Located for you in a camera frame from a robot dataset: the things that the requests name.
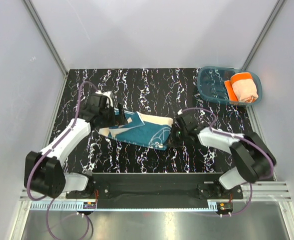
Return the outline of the teal Doraemon towel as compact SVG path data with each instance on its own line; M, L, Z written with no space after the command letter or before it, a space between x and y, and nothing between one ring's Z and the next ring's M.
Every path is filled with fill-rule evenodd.
M98 134L120 142L164 151L174 120L170 117L124 111L127 124L101 128Z

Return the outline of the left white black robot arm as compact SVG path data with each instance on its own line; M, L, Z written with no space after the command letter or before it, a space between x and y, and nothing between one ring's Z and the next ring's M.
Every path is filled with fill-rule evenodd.
M127 120L120 103L114 103L111 91L97 91L87 103L77 106L75 117L48 146L39 152L31 151L26 156L24 184L28 197L35 200L32 191L42 198L57 198L61 193L77 191L82 197L94 194L90 176L84 173L66 173L63 164L74 148L93 130L126 124Z

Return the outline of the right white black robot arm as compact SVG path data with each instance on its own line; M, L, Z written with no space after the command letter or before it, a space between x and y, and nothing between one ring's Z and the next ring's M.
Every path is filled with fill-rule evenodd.
M187 143L199 143L232 156L235 167L222 174L214 185L215 195L219 198L227 197L237 185L255 183L273 175L276 159L255 132L233 134L210 126L201 127L192 115L182 112L176 116L168 145L180 147Z

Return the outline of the orange Doraemon towel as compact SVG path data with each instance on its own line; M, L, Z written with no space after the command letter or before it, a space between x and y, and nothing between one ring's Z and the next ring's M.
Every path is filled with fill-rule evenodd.
M228 98L232 102L253 103L258 99L257 87L249 72L234 74L224 82Z

